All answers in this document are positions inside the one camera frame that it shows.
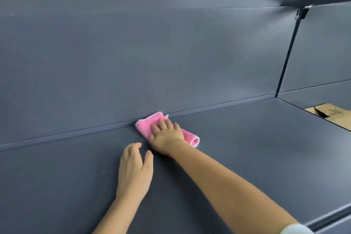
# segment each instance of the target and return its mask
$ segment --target brown cardboard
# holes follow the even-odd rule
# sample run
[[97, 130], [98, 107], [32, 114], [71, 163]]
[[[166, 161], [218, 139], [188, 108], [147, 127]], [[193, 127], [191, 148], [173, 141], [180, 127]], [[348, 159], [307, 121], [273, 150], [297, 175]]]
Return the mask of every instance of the brown cardboard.
[[336, 107], [333, 104], [323, 104], [306, 108], [306, 111], [325, 118], [327, 121], [351, 130], [351, 111]]

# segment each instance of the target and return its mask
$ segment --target person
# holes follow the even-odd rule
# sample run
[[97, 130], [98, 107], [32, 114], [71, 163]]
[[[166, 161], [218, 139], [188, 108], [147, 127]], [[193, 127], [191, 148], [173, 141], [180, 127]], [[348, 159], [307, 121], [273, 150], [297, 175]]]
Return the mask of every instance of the person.
[[[152, 125], [151, 147], [172, 157], [204, 193], [225, 224], [236, 234], [310, 234], [263, 192], [203, 152], [190, 146], [180, 126], [160, 119]], [[128, 145], [121, 157], [116, 199], [93, 234], [125, 234], [146, 195], [153, 174], [153, 154], [144, 163], [141, 143]]]

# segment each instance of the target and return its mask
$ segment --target cardboard flap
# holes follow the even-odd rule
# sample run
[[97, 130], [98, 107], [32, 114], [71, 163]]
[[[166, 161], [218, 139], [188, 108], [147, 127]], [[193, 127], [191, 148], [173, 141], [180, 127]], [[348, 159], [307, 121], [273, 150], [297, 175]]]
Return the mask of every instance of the cardboard flap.
[[351, 130], [351, 111], [346, 111], [332, 117], [327, 117], [326, 120], [344, 127], [345, 129]]
[[347, 110], [336, 107], [335, 105], [332, 104], [324, 104], [324, 105], [319, 105], [315, 107], [315, 109], [327, 117], [333, 117], [339, 114], [342, 114], [344, 112], [347, 112]]

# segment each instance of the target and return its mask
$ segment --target person's right hand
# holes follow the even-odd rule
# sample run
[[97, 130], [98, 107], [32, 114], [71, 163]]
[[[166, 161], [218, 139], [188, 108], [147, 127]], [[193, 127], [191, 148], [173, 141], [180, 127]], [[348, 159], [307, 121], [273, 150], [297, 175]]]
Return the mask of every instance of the person's right hand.
[[184, 141], [184, 136], [179, 124], [175, 123], [173, 126], [169, 119], [166, 121], [160, 119], [159, 124], [160, 127], [152, 124], [152, 131], [155, 135], [151, 134], [148, 140], [153, 149], [163, 155], [168, 155], [169, 148], [179, 141]]

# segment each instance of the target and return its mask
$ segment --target microfiber cleaning cloth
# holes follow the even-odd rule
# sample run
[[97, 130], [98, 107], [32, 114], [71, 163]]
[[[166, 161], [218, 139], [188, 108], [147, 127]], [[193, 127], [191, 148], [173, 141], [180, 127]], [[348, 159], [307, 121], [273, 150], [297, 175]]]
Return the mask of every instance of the microfiber cleaning cloth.
[[[162, 112], [157, 112], [143, 120], [138, 120], [138, 122], [135, 124], [135, 127], [144, 136], [144, 138], [148, 139], [150, 134], [154, 134], [151, 129], [151, 125], [156, 124], [158, 127], [160, 127], [158, 122], [160, 118], [162, 118], [163, 120], [166, 120], [168, 118], [168, 115], [164, 116]], [[192, 134], [183, 129], [182, 129], [182, 134], [184, 136], [184, 139], [192, 147], [196, 147], [200, 143], [200, 138], [195, 134]]]

